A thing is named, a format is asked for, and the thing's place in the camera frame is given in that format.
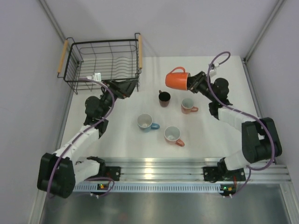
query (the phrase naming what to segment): white mug with orange handle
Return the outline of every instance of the white mug with orange handle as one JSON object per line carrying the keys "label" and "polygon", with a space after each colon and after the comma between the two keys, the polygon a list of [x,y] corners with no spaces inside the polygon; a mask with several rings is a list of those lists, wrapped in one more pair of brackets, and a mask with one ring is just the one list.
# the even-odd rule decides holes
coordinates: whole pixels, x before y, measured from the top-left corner
{"label": "white mug with orange handle", "polygon": [[164,137],[169,144],[177,144],[181,147],[185,146],[185,143],[180,139],[181,132],[175,126],[167,127],[164,132]]}
{"label": "white mug with orange handle", "polygon": [[191,98],[185,98],[182,101],[181,109],[184,114],[189,114],[191,112],[197,112],[198,107],[194,106],[194,101]]}

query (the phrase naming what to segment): white wall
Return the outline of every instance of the white wall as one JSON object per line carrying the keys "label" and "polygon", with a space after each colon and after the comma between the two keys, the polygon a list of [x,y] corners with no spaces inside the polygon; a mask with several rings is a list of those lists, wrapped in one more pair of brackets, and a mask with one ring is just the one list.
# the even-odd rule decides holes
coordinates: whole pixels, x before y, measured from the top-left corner
{"label": "white wall", "polygon": [[299,1],[287,0],[249,63],[265,116],[275,120],[299,196]]}
{"label": "white wall", "polygon": [[144,37],[145,56],[245,56],[274,0],[47,0],[76,41]]}
{"label": "white wall", "polygon": [[56,78],[62,43],[36,0],[1,1],[0,40],[0,223],[23,224],[69,88]]}

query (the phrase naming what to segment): wire dish rack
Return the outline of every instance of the wire dish rack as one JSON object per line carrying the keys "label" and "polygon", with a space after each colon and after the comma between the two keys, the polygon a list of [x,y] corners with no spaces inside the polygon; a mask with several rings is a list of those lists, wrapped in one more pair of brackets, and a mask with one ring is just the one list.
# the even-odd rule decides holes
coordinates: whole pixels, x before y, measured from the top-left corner
{"label": "wire dish rack", "polygon": [[[69,55],[66,61],[64,75],[61,69],[66,51]],[[63,78],[71,89],[78,94],[79,90],[95,90],[100,86],[80,80],[101,73],[101,80],[138,79],[142,71],[142,36],[135,33],[134,39],[103,40],[75,42],[69,37],[64,42],[64,48],[58,67],[58,78]]]}

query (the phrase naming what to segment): cable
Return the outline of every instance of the cable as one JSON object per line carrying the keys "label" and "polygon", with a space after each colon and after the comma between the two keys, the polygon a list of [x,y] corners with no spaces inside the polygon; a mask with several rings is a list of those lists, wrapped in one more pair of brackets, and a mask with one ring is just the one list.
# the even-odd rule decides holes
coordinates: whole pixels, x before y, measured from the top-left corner
{"label": "cable", "polygon": [[234,187],[237,189],[237,178],[236,178],[236,176],[234,176]]}
{"label": "cable", "polygon": [[68,147],[61,153],[61,155],[59,156],[59,158],[57,159],[57,161],[56,161],[56,163],[55,163],[55,165],[54,165],[54,167],[53,167],[53,170],[52,170],[51,175],[50,175],[50,178],[49,178],[49,183],[48,183],[48,187],[47,187],[47,195],[46,195],[47,197],[50,196],[50,189],[51,189],[51,185],[52,185],[52,182],[53,182],[54,174],[55,174],[55,171],[56,171],[56,169],[57,169],[57,167],[58,167],[58,165],[59,165],[59,163],[60,163],[62,157],[63,157],[63,156],[66,154],[66,152],[71,148],[72,144],[74,144],[74,143],[78,140],[78,138],[80,138],[80,136],[83,135],[83,133],[87,132],[87,131],[90,130],[91,128],[97,126],[99,123],[101,123],[102,121],[104,121],[104,120],[111,114],[111,112],[112,112],[112,110],[113,110],[113,108],[114,108],[114,103],[115,103],[114,95],[113,95],[113,93],[111,92],[111,90],[110,90],[106,85],[104,85],[104,84],[101,83],[101,82],[97,82],[97,81],[90,80],[90,79],[87,79],[87,78],[81,78],[80,80],[82,80],[82,81],[86,81],[86,82],[96,83],[96,84],[98,84],[98,85],[104,87],[104,88],[110,93],[110,95],[111,95],[111,97],[112,97],[112,106],[111,106],[110,110],[108,111],[108,113],[107,113],[101,120],[99,120],[99,121],[96,122],[95,124],[91,125],[90,127],[86,128],[83,132],[80,132],[80,133],[76,136],[76,138],[74,138],[74,140],[71,142],[71,144],[69,144]]}
{"label": "cable", "polygon": [[87,178],[86,181],[100,181],[100,180],[108,180],[108,181],[111,181],[113,184],[112,184],[112,187],[109,188],[108,191],[106,191],[104,194],[102,195],[99,195],[99,197],[104,197],[106,195],[108,195],[110,193],[110,191],[113,189],[114,185],[115,185],[115,181],[110,178],[110,177],[94,177],[94,178]]}
{"label": "cable", "polygon": [[253,167],[251,167],[251,166],[247,166],[248,169],[249,169],[248,177],[247,177],[245,183],[244,183],[244,184],[239,188],[239,190],[234,194],[234,195],[236,195],[236,194],[237,194],[238,192],[240,192],[240,191],[246,186],[246,184],[248,183],[248,181],[249,181],[249,179],[250,179],[250,177],[251,177],[251,171],[252,171],[252,170],[255,170],[255,171],[264,170],[264,169],[268,168],[268,167],[274,162],[275,148],[274,148],[274,142],[273,142],[273,139],[272,139],[272,137],[271,137],[271,134],[270,134],[269,130],[268,130],[267,127],[260,121],[259,118],[255,117],[255,116],[253,116],[253,115],[251,115],[251,114],[249,114],[249,113],[246,113],[246,112],[243,112],[243,111],[240,111],[240,110],[237,110],[237,109],[235,109],[235,108],[232,108],[232,107],[230,107],[230,106],[225,105],[223,102],[221,102],[221,100],[218,99],[218,97],[216,96],[216,94],[213,92],[213,89],[212,89],[212,87],[211,87],[211,83],[210,83],[210,70],[211,70],[211,67],[212,67],[212,65],[214,64],[214,62],[217,60],[217,58],[220,57],[220,56],[223,55],[223,54],[228,54],[228,57],[227,57],[224,61],[220,62],[219,65],[225,63],[225,62],[230,58],[230,55],[231,55],[231,54],[230,54],[229,51],[223,51],[222,53],[218,54],[218,55],[211,61],[211,63],[209,64],[209,68],[208,68],[208,70],[207,70],[207,75],[206,75],[206,81],[207,81],[207,85],[208,85],[209,91],[211,92],[212,96],[216,99],[216,101],[217,101],[218,103],[220,103],[223,107],[226,107],[226,108],[228,108],[229,110],[236,111],[236,112],[238,112],[238,113],[241,113],[241,114],[243,114],[243,115],[245,115],[245,116],[247,116],[247,117],[250,117],[250,118],[256,120],[256,121],[263,127],[264,131],[266,132],[266,134],[267,134],[267,136],[268,136],[268,138],[269,138],[270,144],[271,144],[271,159],[270,159],[270,161],[269,161],[264,167],[262,167],[262,168],[253,168]]}

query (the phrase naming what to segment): white mug with blue handle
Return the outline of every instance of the white mug with blue handle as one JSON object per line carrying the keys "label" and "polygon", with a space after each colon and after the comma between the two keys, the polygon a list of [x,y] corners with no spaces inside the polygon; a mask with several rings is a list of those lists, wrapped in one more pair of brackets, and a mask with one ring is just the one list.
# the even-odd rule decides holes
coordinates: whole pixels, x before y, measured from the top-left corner
{"label": "white mug with blue handle", "polygon": [[137,124],[143,132],[149,132],[151,129],[157,130],[159,124],[153,123],[153,118],[148,113],[140,114],[137,118]]}

